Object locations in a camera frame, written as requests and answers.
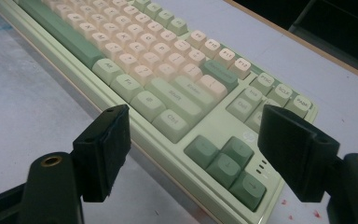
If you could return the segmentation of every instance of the spacebar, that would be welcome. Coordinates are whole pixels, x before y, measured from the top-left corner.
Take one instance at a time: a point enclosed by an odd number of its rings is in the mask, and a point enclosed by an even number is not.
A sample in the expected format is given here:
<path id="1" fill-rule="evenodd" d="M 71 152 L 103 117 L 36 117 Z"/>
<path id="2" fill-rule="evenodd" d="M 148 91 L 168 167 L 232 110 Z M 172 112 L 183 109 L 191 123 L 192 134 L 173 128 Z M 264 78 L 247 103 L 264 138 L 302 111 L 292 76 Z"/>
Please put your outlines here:
<path id="1" fill-rule="evenodd" d="M 20 0 L 19 6 L 71 51 L 88 69 L 91 69 L 98 60 L 104 58 L 96 47 L 40 0 Z"/>

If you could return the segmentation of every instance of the red speck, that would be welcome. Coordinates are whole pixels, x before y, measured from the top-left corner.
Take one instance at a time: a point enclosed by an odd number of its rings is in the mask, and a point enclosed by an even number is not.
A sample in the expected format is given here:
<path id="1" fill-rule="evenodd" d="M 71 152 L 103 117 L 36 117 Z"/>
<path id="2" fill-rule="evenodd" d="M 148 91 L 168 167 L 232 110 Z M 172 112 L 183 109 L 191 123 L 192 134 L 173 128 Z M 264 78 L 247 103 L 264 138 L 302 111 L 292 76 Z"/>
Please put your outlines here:
<path id="1" fill-rule="evenodd" d="M 313 211 L 313 215 L 317 218 L 322 218 L 318 211 Z"/>

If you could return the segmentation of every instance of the light green keycap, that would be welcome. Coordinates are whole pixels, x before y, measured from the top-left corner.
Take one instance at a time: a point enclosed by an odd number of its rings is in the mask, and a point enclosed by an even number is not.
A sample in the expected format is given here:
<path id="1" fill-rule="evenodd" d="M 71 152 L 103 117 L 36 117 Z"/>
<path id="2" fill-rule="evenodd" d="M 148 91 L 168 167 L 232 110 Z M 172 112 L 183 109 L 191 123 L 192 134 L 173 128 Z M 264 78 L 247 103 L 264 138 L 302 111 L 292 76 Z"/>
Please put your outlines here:
<path id="1" fill-rule="evenodd" d="M 237 137 L 231 137 L 228 140 L 223 146 L 222 153 L 234 160 L 241 169 L 245 167 L 254 154 L 252 149 Z"/>
<path id="2" fill-rule="evenodd" d="M 214 99 L 209 92 L 192 82 L 188 77 L 179 76 L 173 81 L 172 85 L 193 100 L 202 110 L 210 111 L 218 103 L 217 99 Z"/>
<path id="3" fill-rule="evenodd" d="M 198 105 L 161 77 L 151 80 L 145 86 L 145 89 L 158 96 L 167 108 L 175 111 L 190 126 L 194 126 L 203 116 L 203 112 Z"/>
<path id="4" fill-rule="evenodd" d="M 239 97 L 243 98 L 256 108 L 263 98 L 263 93 L 255 87 L 250 86 L 246 88 L 246 90 L 243 91 Z"/>
<path id="5" fill-rule="evenodd" d="M 229 191 L 251 211 L 255 211 L 263 199 L 266 187 L 254 176 L 241 173 Z"/>
<path id="6" fill-rule="evenodd" d="M 285 106 L 287 101 L 289 101 L 290 96 L 292 95 L 292 89 L 280 83 L 275 89 L 273 89 L 267 97 L 274 100 L 276 103 L 281 106 Z"/>
<path id="7" fill-rule="evenodd" d="M 144 12 L 145 8 L 150 4 L 150 0 L 135 0 L 133 6 L 138 8 L 138 10 Z"/>
<path id="8" fill-rule="evenodd" d="M 179 142 L 190 129 L 187 122 L 170 109 L 158 115 L 152 124 L 173 143 Z"/>
<path id="9" fill-rule="evenodd" d="M 204 136 L 197 136 L 185 149 L 185 154 L 202 169 L 206 169 L 219 153 L 217 147 Z"/>
<path id="10" fill-rule="evenodd" d="M 162 7 L 157 3 L 150 3 L 145 8 L 144 14 L 149 16 L 152 20 L 154 20 L 159 12 L 162 10 Z"/>
<path id="11" fill-rule="evenodd" d="M 91 69 L 98 60 L 104 58 L 103 54 L 91 42 L 72 28 L 69 23 L 62 20 L 48 6 L 44 5 L 42 1 L 22 0 L 19 5 L 88 69 Z"/>
<path id="12" fill-rule="evenodd" d="M 269 93 L 269 91 L 272 89 L 274 82 L 275 78 L 267 73 L 262 73 L 251 83 L 251 86 L 254 86 L 256 89 L 260 90 L 263 95 L 267 95 L 267 93 Z"/>
<path id="13" fill-rule="evenodd" d="M 255 109 L 248 101 L 238 97 L 228 107 L 227 111 L 230 112 L 235 118 L 241 122 L 245 122 L 246 119 L 252 114 Z"/>
<path id="14" fill-rule="evenodd" d="M 286 109 L 291 110 L 297 115 L 299 115 L 301 118 L 304 118 L 307 115 L 307 112 L 311 106 L 312 103 L 309 99 L 305 98 L 302 95 L 298 95 L 294 100 L 289 101 L 286 106 Z"/>
<path id="15" fill-rule="evenodd" d="M 238 86 L 238 77 L 215 60 L 209 60 L 201 66 L 202 74 L 210 75 L 226 86 L 231 92 Z"/>
<path id="16" fill-rule="evenodd" d="M 123 70 L 110 59 L 101 59 L 94 66 L 92 66 L 92 72 L 94 72 L 106 85 L 110 85 L 113 78 L 124 74 Z"/>
<path id="17" fill-rule="evenodd" d="M 174 16 L 169 10 L 163 9 L 156 16 L 155 21 L 167 28 L 168 24 L 173 20 Z"/>
<path id="18" fill-rule="evenodd" d="M 141 91 L 131 100 L 131 105 L 145 119 L 152 122 L 153 119 L 166 109 L 165 105 L 150 91 Z"/>
<path id="19" fill-rule="evenodd" d="M 168 30 L 172 31 L 176 35 L 184 35 L 188 32 L 186 21 L 180 18 L 173 19 L 167 27 Z"/>
<path id="20" fill-rule="evenodd" d="M 245 124 L 249 126 L 249 128 L 251 128 L 253 131 L 255 131 L 256 133 L 258 133 L 258 131 L 260 131 L 260 125 L 261 125 L 261 119 L 262 119 L 262 115 L 263 115 L 263 108 L 264 105 L 276 105 L 276 106 L 280 106 L 278 103 L 276 103 L 275 101 L 271 100 L 271 99 L 267 99 L 266 101 L 264 101 L 262 104 L 260 104 L 257 109 L 255 110 L 255 112 L 251 115 L 250 118 L 248 118 L 248 120 L 246 120 Z"/>
<path id="21" fill-rule="evenodd" d="M 217 182 L 228 189 L 240 173 L 240 166 L 228 155 L 220 153 L 206 169 Z"/>
<path id="22" fill-rule="evenodd" d="M 110 88 L 117 92 L 127 103 L 144 88 L 133 77 L 127 74 L 120 75 L 113 79 Z"/>

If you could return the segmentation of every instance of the white desk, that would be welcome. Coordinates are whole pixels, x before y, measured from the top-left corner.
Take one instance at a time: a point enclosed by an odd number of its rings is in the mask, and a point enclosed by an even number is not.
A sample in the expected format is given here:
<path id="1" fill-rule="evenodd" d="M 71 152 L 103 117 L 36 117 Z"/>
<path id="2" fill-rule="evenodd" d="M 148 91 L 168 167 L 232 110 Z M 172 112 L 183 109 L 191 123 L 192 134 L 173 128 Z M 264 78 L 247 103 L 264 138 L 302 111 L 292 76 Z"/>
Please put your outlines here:
<path id="1" fill-rule="evenodd" d="M 341 144 L 338 155 L 358 152 L 354 69 L 326 60 L 322 52 L 226 2 L 158 2 L 184 18 L 190 29 L 202 30 L 304 93 L 319 106 L 314 125 Z M 72 142 L 97 116 L 98 111 L 0 18 L 0 192 L 23 183 L 36 158 L 71 151 Z M 285 187 L 268 223 L 328 223 L 327 202 L 325 195 L 320 204 L 300 203 Z M 136 149 L 120 171 L 112 196 L 83 207 L 87 223 L 213 223 Z"/>

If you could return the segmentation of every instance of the keyboard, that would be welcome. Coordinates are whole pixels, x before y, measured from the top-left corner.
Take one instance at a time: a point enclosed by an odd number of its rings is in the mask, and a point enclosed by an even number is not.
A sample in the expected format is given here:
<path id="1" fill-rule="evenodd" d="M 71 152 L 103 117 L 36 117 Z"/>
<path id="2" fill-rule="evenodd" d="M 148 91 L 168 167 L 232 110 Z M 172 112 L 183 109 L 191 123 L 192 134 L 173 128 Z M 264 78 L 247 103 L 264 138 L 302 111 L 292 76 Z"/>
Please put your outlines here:
<path id="1" fill-rule="evenodd" d="M 150 0 L 0 0 L 3 15 L 211 217 L 266 223 L 284 181 L 257 148 L 264 105 L 317 105 Z"/>

